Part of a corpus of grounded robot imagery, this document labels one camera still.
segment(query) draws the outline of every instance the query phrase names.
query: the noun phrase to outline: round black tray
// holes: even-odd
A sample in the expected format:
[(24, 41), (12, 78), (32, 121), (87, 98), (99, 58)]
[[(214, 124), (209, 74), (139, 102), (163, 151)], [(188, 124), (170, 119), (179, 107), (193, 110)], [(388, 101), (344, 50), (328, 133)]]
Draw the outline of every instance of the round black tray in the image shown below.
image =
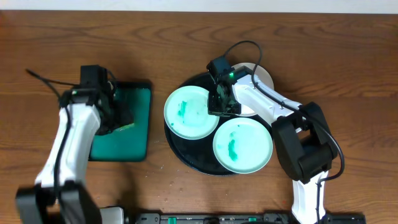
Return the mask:
[[(187, 80), (180, 87), (193, 85), (193, 86), (202, 87), (206, 90), (210, 90), (211, 84), (213, 82), (214, 81), (209, 73), (202, 73)], [(230, 116), (227, 118), (220, 117), (217, 128), (207, 137), (198, 140), (187, 140), (178, 137), (169, 129), (166, 122), (164, 123), (164, 131), (166, 134), (167, 141), (169, 142), (170, 148), (173, 150), (175, 155), (187, 166), (208, 175), (216, 175), (216, 176), (234, 175), (236, 173), (231, 172), (228, 169), (225, 169), (218, 162), (216, 156), (214, 155), (213, 138), (214, 135), (216, 134), (217, 129), (223, 123), (227, 122), (230, 119), (238, 117), (239, 116)], [(260, 122), (271, 133), (271, 127), (258, 115), (251, 116), (249, 118)]]

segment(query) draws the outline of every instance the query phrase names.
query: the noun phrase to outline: brown wooden surface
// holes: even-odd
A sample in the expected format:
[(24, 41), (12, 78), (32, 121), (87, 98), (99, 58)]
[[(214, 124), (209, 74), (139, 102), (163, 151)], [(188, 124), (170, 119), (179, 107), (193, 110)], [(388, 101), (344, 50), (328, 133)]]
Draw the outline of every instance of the brown wooden surface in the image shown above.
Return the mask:
[[(398, 16), (50, 11), (0, 13), (0, 222), (19, 222), (15, 192), (34, 183), (58, 127), (55, 96), (24, 69), (78, 82), (80, 65), (89, 64), (154, 84), (147, 159), (88, 164), (87, 187), (99, 206), (290, 210), (292, 183), (275, 151), (259, 172), (212, 177), (182, 164), (164, 135), (170, 93), (243, 39), (264, 48), (262, 66), (278, 92), (322, 107), (343, 148), (346, 171), (327, 183), (325, 207), (398, 223)], [(257, 58), (250, 45), (239, 50), (237, 62)], [(336, 159), (331, 174), (339, 166)]]

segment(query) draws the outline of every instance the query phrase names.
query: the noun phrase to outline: white wall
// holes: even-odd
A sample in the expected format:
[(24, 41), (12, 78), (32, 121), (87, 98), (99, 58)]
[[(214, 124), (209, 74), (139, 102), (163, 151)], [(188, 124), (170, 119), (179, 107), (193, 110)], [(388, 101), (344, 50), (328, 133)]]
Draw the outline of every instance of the white wall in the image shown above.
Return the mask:
[(398, 0), (0, 0), (0, 9), (398, 14)]

